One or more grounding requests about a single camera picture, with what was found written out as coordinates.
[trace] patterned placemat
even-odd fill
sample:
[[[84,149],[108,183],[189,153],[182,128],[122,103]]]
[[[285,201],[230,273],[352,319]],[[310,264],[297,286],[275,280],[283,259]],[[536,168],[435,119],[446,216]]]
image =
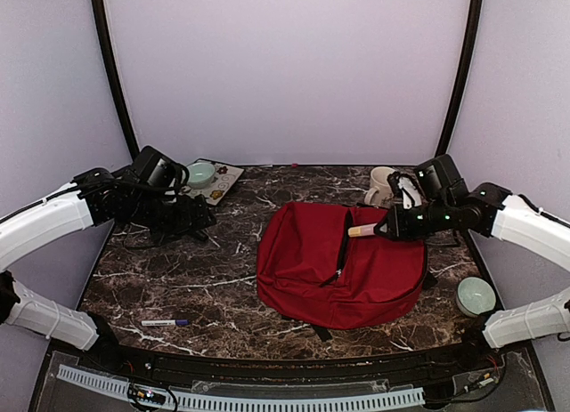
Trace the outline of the patterned placemat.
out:
[[[232,185],[238,181],[241,174],[243,174],[243,169],[236,166],[227,165],[225,163],[218,163],[216,161],[209,161],[204,159],[196,160],[195,163],[198,162],[206,162],[214,165],[216,168],[216,175],[214,176],[214,180],[205,189],[195,190],[189,186],[186,186],[182,188],[181,192],[190,197],[196,197],[201,194],[206,198],[206,201],[209,205],[216,206],[220,201],[222,201],[222,198],[224,198],[225,194],[230,190]]]

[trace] pink marker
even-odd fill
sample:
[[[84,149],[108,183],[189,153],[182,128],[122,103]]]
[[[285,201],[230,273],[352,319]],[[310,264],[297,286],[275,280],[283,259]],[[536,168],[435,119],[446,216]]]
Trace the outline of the pink marker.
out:
[[[351,227],[348,229],[348,237],[368,237],[374,235],[374,227],[376,223],[361,225],[359,227]]]

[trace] white wall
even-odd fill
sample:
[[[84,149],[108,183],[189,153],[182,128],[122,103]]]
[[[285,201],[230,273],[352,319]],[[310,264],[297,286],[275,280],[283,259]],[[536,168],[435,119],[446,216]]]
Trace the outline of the white wall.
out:
[[[495,182],[570,219],[570,0],[484,0],[451,153],[471,188]],[[517,246],[478,238],[508,307],[570,286]],[[557,410],[570,410],[570,345],[535,343]]]
[[[127,163],[90,0],[0,0],[0,214],[85,170]],[[108,229],[61,239],[12,274],[74,307]],[[46,346],[0,327],[0,409],[28,410]]]
[[[139,142],[179,161],[433,156],[469,0],[107,0]]]

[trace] dark marble tabletop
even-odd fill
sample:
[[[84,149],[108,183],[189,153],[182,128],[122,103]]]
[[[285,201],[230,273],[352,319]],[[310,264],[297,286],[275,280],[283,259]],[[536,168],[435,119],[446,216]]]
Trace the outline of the dark marble tabletop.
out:
[[[406,316],[378,327],[330,331],[324,343],[303,322],[287,321],[257,298],[256,250],[273,213],[289,201],[355,205],[371,167],[250,167],[214,208],[211,241],[149,244],[143,227],[116,227],[81,309],[101,314],[124,345],[232,359],[340,359],[458,343],[471,319],[455,304],[459,282],[479,271],[465,244],[428,248],[438,280]],[[448,244],[451,234],[432,240]],[[188,327],[143,327],[144,319],[189,319]]]

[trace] mug handle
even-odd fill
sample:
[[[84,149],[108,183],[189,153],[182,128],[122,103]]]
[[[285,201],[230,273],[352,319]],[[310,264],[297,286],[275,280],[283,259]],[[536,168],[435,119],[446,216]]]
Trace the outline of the mug handle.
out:
[[[364,196],[364,204],[368,206],[373,206],[372,199],[374,198],[374,194],[376,194],[377,192],[380,192],[378,187],[370,188],[366,193],[366,196]]]

